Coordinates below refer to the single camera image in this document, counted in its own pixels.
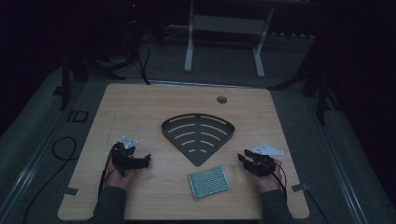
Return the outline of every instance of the circular hole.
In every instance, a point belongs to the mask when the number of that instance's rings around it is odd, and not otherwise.
[[[225,104],[225,103],[227,103],[227,98],[225,96],[219,96],[218,102],[219,102],[219,104]]]

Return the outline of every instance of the wooden table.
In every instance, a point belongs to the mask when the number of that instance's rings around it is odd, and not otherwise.
[[[227,98],[226,104],[217,101]],[[203,165],[188,161],[162,134],[161,124],[188,113],[213,115],[231,122],[233,137]],[[77,196],[64,195],[59,218],[82,220],[92,216],[106,157],[123,135],[138,140],[134,155],[151,154],[148,169],[141,170],[128,194],[125,219],[257,219],[262,216],[259,192],[252,176],[243,169],[237,153],[262,142],[285,151],[274,158],[283,161],[288,179],[288,205],[292,215],[309,215],[304,194],[293,192],[299,183],[294,164],[269,91],[260,89],[110,84],[81,152],[69,188]],[[188,174],[223,166],[232,190],[195,201]]]

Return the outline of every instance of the hand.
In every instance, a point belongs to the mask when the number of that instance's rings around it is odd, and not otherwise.
[[[118,187],[128,191],[132,185],[132,180],[138,173],[137,170],[128,170],[125,172],[125,176],[122,176],[120,171],[115,169],[117,169],[117,167],[113,164],[113,161],[110,158],[107,167],[106,175],[108,175],[108,177],[105,181],[105,187]]]
[[[276,177],[279,180],[282,180],[282,175],[280,174],[280,166],[282,165],[282,161],[274,159],[274,163],[277,164],[274,171],[274,175],[276,175]],[[274,178],[273,175],[267,175],[267,176],[254,175],[254,178],[257,181],[257,185],[259,186],[260,193],[281,189],[279,182],[277,182],[277,180]]]

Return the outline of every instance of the dark background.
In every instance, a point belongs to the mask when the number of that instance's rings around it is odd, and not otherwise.
[[[150,18],[161,18],[164,25],[187,24],[188,1],[148,2],[154,8],[147,14],[148,23]],[[208,3],[200,10],[238,14],[237,4],[227,2],[223,7]],[[270,29],[278,34],[317,37],[320,53],[326,55],[332,68],[329,86],[395,205],[396,6],[390,0],[339,2],[280,4]],[[99,58],[110,52],[125,53],[117,51],[122,49],[122,41],[117,39],[124,35],[120,6],[121,1],[107,0],[95,1],[94,5],[78,0],[0,2],[0,134],[42,81],[61,65],[62,53],[70,46]],[[254,7],[251,11],[260,17],[260,11]],[[150,27],[152,32],[161,32],[155,25]]]

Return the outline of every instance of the black fan-shaped object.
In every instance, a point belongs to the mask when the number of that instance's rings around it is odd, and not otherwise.
[[[235,127],[207,114],[184,114],[163,122],[163,135],[195,166],[204,164],[233,136]]]

